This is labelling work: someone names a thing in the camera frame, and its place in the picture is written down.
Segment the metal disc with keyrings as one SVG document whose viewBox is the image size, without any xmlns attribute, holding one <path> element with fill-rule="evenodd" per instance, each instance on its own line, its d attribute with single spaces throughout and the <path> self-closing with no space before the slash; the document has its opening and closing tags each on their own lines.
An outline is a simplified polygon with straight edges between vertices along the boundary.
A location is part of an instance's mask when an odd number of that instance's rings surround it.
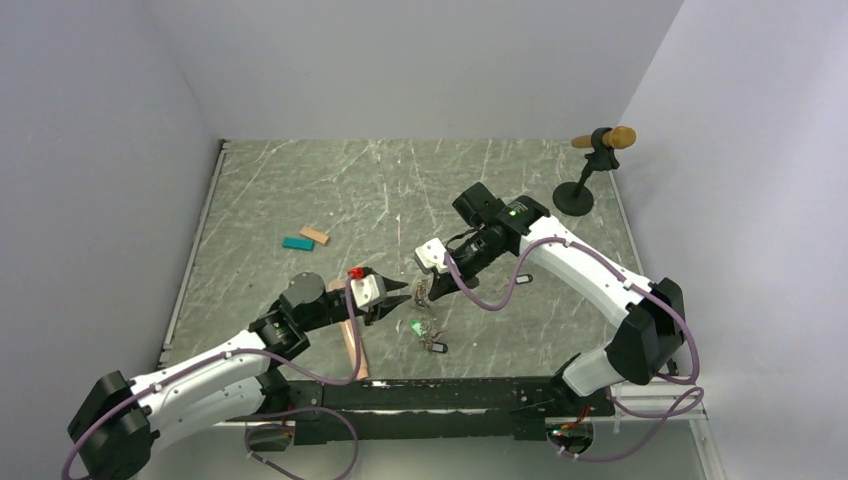
<svg viewBox="0 0 848 480">
<path fill-rule="evenodd" d="M 428 341 L 441 342 L 440 338 L 445 333 L 445 331 L 443 329 L 440 329 L 437 325 L 437 318 L 433 313 L 431 304 L 427 298 L 427 294 L 428 282 L 426 280 L 419 280 L 413 288 L 412 298 L 413 307 L 419 313 L 419 316 L 417 318 L 414 318 L 413 320 L 420 320 L 425 325 L 425 335 L 422 338 L 419 338 L 417 336 L 423 348 L 424 344 Z"/>
</svg>

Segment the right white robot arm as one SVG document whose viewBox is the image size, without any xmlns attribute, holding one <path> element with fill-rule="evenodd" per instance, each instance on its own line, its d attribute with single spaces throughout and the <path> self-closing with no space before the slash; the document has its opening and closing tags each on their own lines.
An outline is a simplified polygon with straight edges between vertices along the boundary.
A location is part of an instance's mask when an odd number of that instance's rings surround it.
<svg viewBox="0 0 848 480">
<path fill-rule="evenodd" d="M 648 384 L 684 345 L 684 295 L 673 280 L 653 282 L 613 262 L 526 195 L 506 203 L 476 183 L 452 206 L 470 228 L 466 240 L 449 248 L 433 238 L 414 251 L 419 268 L 432 277 L 429 300 L 461 291 L 484 310 L 503 309 L 509 295 L 491 304 L 472 289 L 480 272 L 510 253 L 576 290 L 614 327 L 606 345 L 558 370 L 551 399 L 560 413 L 578 414 L 591 394 L 620 382 Z"/>
</svg>

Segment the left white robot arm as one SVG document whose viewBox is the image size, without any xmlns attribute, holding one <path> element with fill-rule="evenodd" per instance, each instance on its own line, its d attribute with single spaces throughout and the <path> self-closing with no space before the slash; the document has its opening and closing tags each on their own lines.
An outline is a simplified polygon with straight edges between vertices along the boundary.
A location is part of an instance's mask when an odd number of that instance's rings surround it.
<svg viewBox="0 0 848 480">
<path fill-rule="evenodd" d="M 61 478 L 80 460 L 88 479 L 129 479 L 156 451 L 200 430 L 279 417 L 290 403 L 279 368 L 307 372 L 293 361 L 309 347 L 308 332 L 356 319 L 371 325 L 410 300 L 406 286 L 370 267 L 349 270 L 336 289 L 316 273 L 297 274 L 266 313 L 222 344 L 153 373 L 100 377 L 67 427 L 73 446 Z"/>
</svg>

